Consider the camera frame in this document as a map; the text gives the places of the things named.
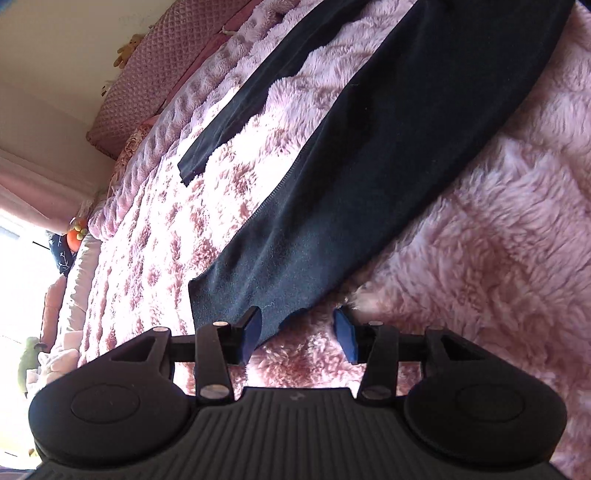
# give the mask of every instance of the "pink faux fur rug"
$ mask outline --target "pink faux fur rug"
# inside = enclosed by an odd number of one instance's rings
[[[155,325],[193,333],[187,282],[280,181],[342,87],[411,6],[369,5],[298,75],[277,82],[263,111],[183,187],[182,154],[317,3],[265,0],[179,93],[123,188],[91,221],[92,233],[110,240],[90,295],[81,364]],[[536,87],[469,171],[332,298],[259,348],[245,370],[234,369],[237,389],[356,391],[362,367],[345,361],[331,333],[338,302],[404,332],[444,324],[562,395],[569,423],[553,461],[575,480],[591,478],[590,105],[591,14],[577,5]],[[189,369],[177,371],[191,391]],[[404,370],[401,391],[414,381],[415,372]]]

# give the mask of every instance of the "round black pad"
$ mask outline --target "round black pad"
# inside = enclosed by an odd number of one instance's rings
[[[156,369],[95,362],[49,384],[31,402],[31,432],[46,457],[114,467],[161,450],[185,428],[189,399]]]
[[[432,449],[491,468],[548,460],[566,426],[566,408],[550,387],[497,361],[458,363],[422,380],[404,415]]]

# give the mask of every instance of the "pink curtain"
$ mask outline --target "pink curtain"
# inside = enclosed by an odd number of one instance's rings
[[[55,233],[65,233],[80,205],[89,200],[58,175],[0,150],[0,209]]]

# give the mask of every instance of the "window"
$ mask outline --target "window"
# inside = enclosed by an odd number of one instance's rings
[[[45,293],[59,276],[48,235],[0,213],[0,465],[32,468],[28,402],[18,388],[24,341],[39,336]]]

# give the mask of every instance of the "black gripper base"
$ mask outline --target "black gripper base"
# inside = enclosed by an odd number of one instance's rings
[[[549,463],[481,472],[420,448],[390,408],[346,388],[247,388],[205,407],[174,445],[134,465],[83,470],[43,464],[31,480],[564,480]]]

